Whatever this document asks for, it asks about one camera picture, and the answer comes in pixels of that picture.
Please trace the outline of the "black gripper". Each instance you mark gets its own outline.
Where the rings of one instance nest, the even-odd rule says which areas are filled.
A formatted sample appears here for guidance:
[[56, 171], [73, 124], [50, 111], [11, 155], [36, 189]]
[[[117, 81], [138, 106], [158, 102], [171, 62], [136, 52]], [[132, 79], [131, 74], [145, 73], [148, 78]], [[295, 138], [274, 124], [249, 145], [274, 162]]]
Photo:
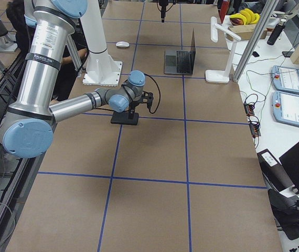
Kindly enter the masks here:
[[151, 108], [153, 104], [153, 93], [143, 91], [141, 97], [138, 100], [133, 100], [130, 103], [129, 112], [128, 112], [128, 119], [131, 120], [134, 118], [136, 112], [135, 109], [139, 104], [146, 104], [147, 108]]

